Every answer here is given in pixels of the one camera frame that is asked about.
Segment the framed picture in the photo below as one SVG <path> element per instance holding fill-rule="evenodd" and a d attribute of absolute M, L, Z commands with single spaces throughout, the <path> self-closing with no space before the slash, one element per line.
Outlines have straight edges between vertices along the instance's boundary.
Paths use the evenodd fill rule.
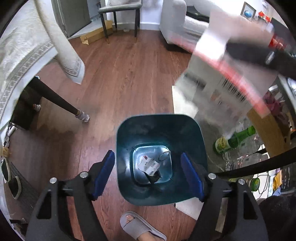
<path fill-rule="evenodd" d="M 241 9 L 240 15 L 247 20 L 253 20 L 256 14 L 255 8 L 253 8 L 250 4 L 247 2 L 244 2 L 243 7 Z"/>

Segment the white red SanDisk packaging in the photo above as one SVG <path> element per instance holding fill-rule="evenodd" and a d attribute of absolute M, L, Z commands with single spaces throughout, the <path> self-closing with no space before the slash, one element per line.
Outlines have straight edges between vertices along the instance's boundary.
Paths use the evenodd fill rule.
<path fill-rule="evenodd" d="M 226 49 L 230 43 L 268 47 L 274 34 L 271 23 L 212 10 L 208 28 L 193 47 L 187 69 L 175 83 L 201 119 L 229 137 L 254 109 L 263 118 L 270 111 L 263 96 L 277 74 L 236 60 Z"/>

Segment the grey slipper with foot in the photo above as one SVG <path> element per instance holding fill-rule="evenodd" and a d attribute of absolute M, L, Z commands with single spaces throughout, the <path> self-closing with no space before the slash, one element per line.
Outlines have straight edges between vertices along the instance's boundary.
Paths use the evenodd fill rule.
<path fill-rule="evenodd" d="M 134 240 L 167 240 L 167 237 L 162 232 L 133 211 L 128 211 L 121 216 L 120 226 Z"/>

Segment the red SanDisk card package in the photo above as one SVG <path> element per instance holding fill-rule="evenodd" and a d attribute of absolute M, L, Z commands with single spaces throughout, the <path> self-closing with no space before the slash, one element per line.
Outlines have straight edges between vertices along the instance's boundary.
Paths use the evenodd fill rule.
<path fill-rule="evenodd" d="M 137 163 L 137 167 L 140 171 L 146 173 L 147 175 L 153 176 L 160 168 L 160 163 L 148 156 L 142 156 Z"/>

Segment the beige patterned tablecloth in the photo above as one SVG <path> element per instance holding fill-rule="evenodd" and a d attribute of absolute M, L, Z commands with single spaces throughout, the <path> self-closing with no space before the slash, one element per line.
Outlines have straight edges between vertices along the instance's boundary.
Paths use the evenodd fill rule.
<path fill-rule="evenodd" d="M 27 1 L 1 35 L 1 138 L 20 94 L 52 59 L 82 83 L 85 65 L 58 26 L 51 1 Z"/>

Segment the dark teal trash bin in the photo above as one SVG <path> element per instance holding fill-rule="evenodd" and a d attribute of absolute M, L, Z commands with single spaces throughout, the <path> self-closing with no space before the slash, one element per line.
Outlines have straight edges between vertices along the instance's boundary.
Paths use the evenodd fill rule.
<path fill-rule="evenodd" d="M 117 182 L 121 195 L 137 206 L 157 206 L 193 197 L 181 167 L 181 154 L 208 168 L 198 123 L 183 114 L 132 116 L 121 123 L 116 136 Z M 160 163 L 149 176 L 137 163 L 148 156 Z"/>

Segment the dark table leg with sock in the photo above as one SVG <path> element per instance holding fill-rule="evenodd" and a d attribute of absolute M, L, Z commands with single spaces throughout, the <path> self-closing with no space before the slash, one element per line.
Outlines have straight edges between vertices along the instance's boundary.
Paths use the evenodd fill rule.
<path fill-rule="evenodd" d="M 32 80 L 29 82 L 28 86 L 35 90 L 46 100 L 52 102 L 53 104 L 59 106 L 67 112 L 74 114 L 74 116 L 77 119 L 81 120 L 83 123 L 87 123 L 90 120 L 90 116 L 88 114 L 77 109 L 72 104 L 67 102 L 60 95 L 54 92 L 50 87 L 48 87 L 45 83 L 43 83 L 38 77 L 33 77 Z"/>

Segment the flat cardboard box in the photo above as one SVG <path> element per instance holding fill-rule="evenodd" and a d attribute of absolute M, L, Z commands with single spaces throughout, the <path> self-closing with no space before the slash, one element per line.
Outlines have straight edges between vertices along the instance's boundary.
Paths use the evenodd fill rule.
<path fill-rule="evenodd" d="M 107 37 L 105 36 L 104 28 L 100 27 L 100 28 L 97 28 L 96 30 L 93 30 L 89 33 L 86 33 L 86 34 L 80 36 L 81 43 L 85 44 L 85 45 L 90 45 L 99 39 L 102 39 L 102 38 L 108 39 L 108 36 L 113 34 L 113 26 L 112 25 L 113 25 L 112 21 L 105 21 Z"/>

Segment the green glass bottle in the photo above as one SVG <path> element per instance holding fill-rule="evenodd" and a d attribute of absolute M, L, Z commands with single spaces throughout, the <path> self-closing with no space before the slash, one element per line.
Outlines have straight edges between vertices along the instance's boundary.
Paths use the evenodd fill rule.
<path fill-rule="evenodd" d="M 235 132 L 230 138 L 222 136 L 218 138 L 213 144 L 213 151 L 217 155 L 222 155 L 228 150 L 236 149 L 239 144 L 248 137 L 251 137 L 256 133 L 254 126 L 250 126 L 241 132 Z"/>

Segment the grey door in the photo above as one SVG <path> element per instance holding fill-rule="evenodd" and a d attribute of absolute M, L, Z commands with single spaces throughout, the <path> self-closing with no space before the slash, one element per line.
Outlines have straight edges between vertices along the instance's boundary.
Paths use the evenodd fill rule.
<path fill-rule="evenodd" d="M 56 22 L 68 38 L 91 23 L 86 0 L 51 0 Z"/>

